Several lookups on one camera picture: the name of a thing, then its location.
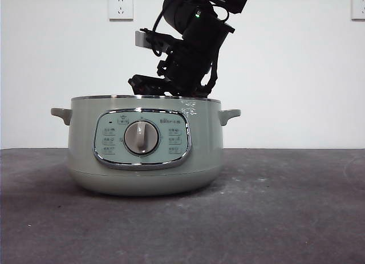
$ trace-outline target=cooker base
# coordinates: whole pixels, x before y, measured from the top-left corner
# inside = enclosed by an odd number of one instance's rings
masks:
[[[161,196],[195,190],[218,177],[221,167],[166,176],[105,176],[70,169],[72,178],[82,187],[116,196]]]

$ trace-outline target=control panel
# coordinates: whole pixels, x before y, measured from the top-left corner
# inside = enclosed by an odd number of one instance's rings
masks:
[[[98,119],[94,155],[115,169],[153,170],[179,166],[191,150],[190,128],[181,112],[119,109]]]

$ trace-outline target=light green cooker body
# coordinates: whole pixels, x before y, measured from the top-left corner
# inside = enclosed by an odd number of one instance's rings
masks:
[[[189,155],[181,164],[166,169],[139,169],[138,165],[123,169],[101,163],[94,151],[98,119],[108,111],[119,109],[160,109],[183,114],[191,138]],[[73,98],[71,110],[53,108],[52,114],[70,125],[68,168],[79,185],[106,194],[155,196],[185,192],[211,183],[223,162],[222,126],[239,116],[240,111],[221,111],[221,103],[209,99],[90,96]]]

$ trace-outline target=button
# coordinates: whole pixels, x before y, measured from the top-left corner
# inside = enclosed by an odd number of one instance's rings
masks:
[[[115,147],[104,147],[103,153],[104,155],[115,155]]]
[[[114,137],[105,137],[103,139],[103,145],[115,145]]]
[[[105,128],[103,131],[105,136],[115,136],[115,129],[114,128]]]
[[[180,145],[181,137],[169,137],[169,145]]]
[[[170,147],[169,154],[181,154],[181,148],[180,147]]]
[[[121,116],[118,118],[118,124],[129,124],[129,118]]]
[[[169,128],[169,136],[181,136],[181,130],[176,128]]]

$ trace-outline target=concrete floor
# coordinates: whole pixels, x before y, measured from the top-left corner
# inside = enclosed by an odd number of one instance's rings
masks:
[[[365,150],[225,150],[210,186],[97,194],[66,149],[1,151],[2,263],[365,264]]]

